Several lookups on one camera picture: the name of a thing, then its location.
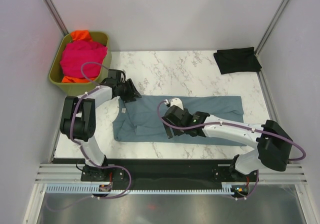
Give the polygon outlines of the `blue-grey t-shirt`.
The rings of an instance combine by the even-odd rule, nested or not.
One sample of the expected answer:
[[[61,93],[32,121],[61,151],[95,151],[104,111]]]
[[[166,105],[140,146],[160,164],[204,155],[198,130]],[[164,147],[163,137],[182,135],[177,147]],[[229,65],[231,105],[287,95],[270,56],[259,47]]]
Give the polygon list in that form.
[[[174,126],[188,127],[201,124],[204,114],[240,122],[244,121],[240,96],[181,96],[183,108],[170,110],[163,100],[171,96],[144,95],[133,102],[119,101],[119,113],[113,121],[113,136],[118,142],[159,142],[197,145],[239,146],[240,143],[217,137],[205,137],[202,129],[172,130],[172,138],[161,118]]]

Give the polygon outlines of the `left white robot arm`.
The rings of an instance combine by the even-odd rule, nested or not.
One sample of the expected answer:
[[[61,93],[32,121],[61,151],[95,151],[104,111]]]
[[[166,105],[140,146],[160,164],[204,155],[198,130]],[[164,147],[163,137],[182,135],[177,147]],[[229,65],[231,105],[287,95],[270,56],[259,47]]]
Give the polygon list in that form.
[[[85,159],[81,171],[83,182],[103,182],[109,179],[107,157],[95,138],[96,108],[115,97],[120,97],[126,103],[134,102],[142,96],[130,78],[106,78],[93,90],[80,96],[67,96],[64,100],[60,132],[77,145]]]

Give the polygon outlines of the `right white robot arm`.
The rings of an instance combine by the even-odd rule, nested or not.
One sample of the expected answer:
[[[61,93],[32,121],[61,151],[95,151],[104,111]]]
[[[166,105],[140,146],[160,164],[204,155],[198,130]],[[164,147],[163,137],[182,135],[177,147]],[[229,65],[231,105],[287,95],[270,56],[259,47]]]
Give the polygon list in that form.
[[[229,175],[235,181],[242,180],[253,171],[270,169],[284,172],[287,168],[292,139],[273,120],[264,124],[245,124],[201,111],[190,114],[186,108],[177,106],[170,107],[161,119],[169,138],[186,134],[219,138],[251,147],[252,151],[237,154],[231,161]]]

